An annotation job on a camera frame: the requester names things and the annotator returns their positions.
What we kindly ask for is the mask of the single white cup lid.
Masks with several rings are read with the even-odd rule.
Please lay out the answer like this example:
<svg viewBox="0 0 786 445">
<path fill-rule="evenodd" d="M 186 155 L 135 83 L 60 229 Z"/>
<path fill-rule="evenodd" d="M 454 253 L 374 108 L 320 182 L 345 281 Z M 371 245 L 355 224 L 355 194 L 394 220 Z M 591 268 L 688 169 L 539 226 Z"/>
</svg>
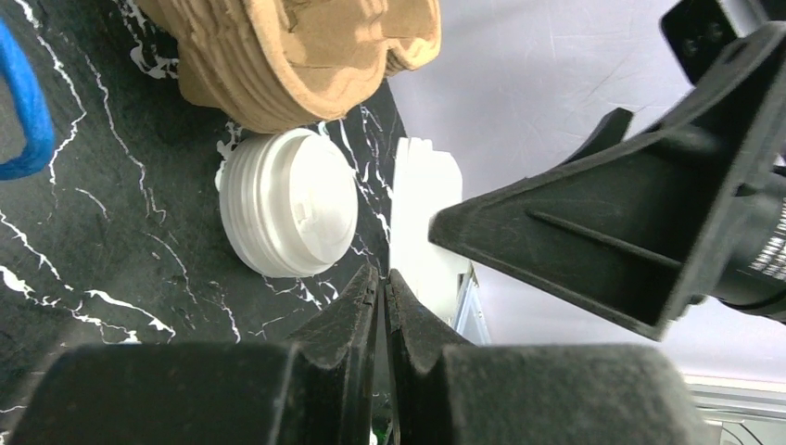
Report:
<svg viewBox="0 0 786 445">
<path fill-rule="evenodd" d="M 390 215 L 389 268 L 438 318 L 451 324 L 459 308 L 460 277 L 471 262 L 428 240 L 430 223 L 462 201 L 463 176 L 449 152 L 429 139 L 402 137 L 395 158 Z"/>
</svg>

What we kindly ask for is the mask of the stack of pulp cup carriers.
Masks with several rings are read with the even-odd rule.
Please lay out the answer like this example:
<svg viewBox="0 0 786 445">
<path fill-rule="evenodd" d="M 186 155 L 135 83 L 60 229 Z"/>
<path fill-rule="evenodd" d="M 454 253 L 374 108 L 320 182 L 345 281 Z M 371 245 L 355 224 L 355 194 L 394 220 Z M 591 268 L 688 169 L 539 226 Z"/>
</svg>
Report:
<svg viewBox="0 0 786 445">
<path fill-rule="evenodd" d="M 383 80 L 441 46 L 440 5 L 422 1 L 142 1 L 177 43 L 178 83 L 258 134 L 345 116 Z"/>
</svg>

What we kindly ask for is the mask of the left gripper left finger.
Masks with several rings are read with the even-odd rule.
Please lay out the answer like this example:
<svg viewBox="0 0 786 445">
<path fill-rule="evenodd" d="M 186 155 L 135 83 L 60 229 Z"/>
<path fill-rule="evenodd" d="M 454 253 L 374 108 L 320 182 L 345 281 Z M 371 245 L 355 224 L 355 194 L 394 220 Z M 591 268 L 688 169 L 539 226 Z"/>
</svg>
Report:
<svg viewBox="0 0 786 445">
<path fill-rule="evenodd" d="M 82 347 L 47 371 L 13 444 L 366 444 L 379 276 L 365 265 L 284 340 Z"/>
</svg>

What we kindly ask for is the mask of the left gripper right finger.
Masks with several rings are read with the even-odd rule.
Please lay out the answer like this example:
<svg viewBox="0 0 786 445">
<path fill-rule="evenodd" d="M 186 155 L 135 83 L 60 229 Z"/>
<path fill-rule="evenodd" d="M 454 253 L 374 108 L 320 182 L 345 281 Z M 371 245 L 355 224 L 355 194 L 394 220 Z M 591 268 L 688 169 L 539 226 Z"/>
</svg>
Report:
<svg viewBox="0 0 786 445">
<path fill-rule="evenodd" d="M 384 290 L 398 444 L 703 444 L 676 367 L 637 344 L 477 346 Z"/>
</svg>

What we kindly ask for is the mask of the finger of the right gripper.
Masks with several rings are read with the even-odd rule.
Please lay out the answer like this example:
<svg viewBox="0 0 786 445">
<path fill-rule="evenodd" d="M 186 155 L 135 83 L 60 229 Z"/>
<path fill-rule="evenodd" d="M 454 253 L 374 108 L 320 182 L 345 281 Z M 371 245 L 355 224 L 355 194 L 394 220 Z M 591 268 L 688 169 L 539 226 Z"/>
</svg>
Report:
<svg viewBox="0 0 786 445">
<path fill-rule="evenodd" d="M 429 240 L 659 338 L 713 296 L 785 141 L 785 25 L 743 37 L 646 131 L 608 114 L 564 163 L 441 210 Z"/>
</svg>

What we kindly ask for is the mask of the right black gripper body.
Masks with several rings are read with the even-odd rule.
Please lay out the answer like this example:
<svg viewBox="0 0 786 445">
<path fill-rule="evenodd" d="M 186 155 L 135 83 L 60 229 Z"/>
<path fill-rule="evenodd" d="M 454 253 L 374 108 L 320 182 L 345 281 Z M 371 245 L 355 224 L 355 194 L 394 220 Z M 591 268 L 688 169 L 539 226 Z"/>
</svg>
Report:
<svg viewBox="0 0 786 445">
<path fill-rule="evenodd" d="M 660 21 L 692 85 L 708 80 L 716 63 L 728 65 L 746 47 L 719 1 L 680 1 Z M 713 296 L 726 306 L 785 321 L 785 145 L 772 157 L 764 187 L 754 192 L 742 235 L 730 253 Z"/>
</svg>

